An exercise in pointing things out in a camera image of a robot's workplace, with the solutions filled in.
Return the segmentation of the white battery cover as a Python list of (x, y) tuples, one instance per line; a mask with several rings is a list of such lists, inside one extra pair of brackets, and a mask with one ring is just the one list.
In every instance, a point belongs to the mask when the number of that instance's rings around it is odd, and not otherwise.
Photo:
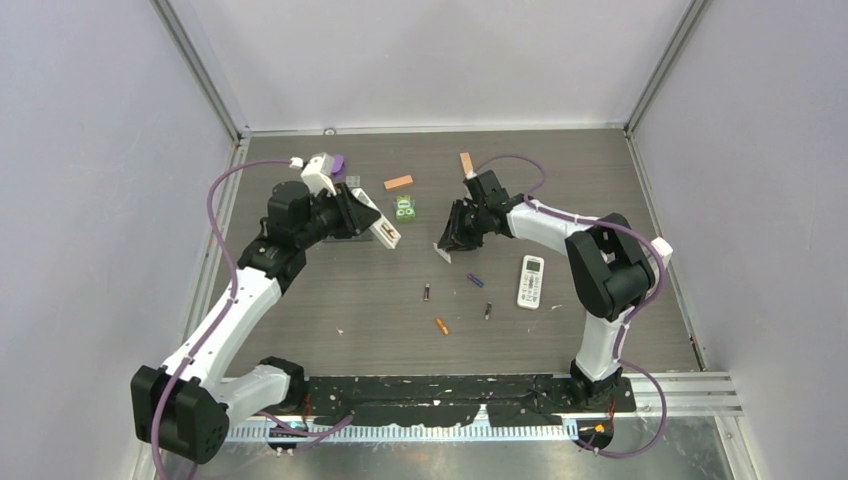
[(448, 264), (452, 263), (451, 255), (444, 249), (440, 248), (436, 243), (433, 243), (433, 249), (445, 262)]

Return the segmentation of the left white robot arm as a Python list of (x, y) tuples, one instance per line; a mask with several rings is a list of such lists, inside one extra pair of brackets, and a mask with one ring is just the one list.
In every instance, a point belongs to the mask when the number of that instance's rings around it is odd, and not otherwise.
[(306, 251), (332, 237), (371, 232), (388, 249), (401, 235), (361, 188), (302, 181), (276, 185), (260, 234), (243, 250), (214, 307), (161, 366), (141, 366), (130, 382), (137, 438), (197, 464), (209, 462), (230, 427), (276, 407), (298, 412), (307, 398), (302, 366), (267, 357), (249, 373), (223, 379), (258, 321), (306, 265)]

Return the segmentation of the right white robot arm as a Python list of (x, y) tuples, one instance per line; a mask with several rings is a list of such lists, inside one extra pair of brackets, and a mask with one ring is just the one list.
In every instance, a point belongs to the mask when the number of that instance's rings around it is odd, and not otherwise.
[(580, 408), (598, 409), (622, 377), (621, 353), (633, 317), (667, 279), (671, 245), (661, 237), (647, 240), (617, 213), (580, 216), (528, 195), (511, 196), (492, 171), (471, 175), (464, 184), (468, 194), (454, 201), (436, 250), (443, 256), (474, 250), (493, 233), (564, 255), (586, 312), (569, 390)]

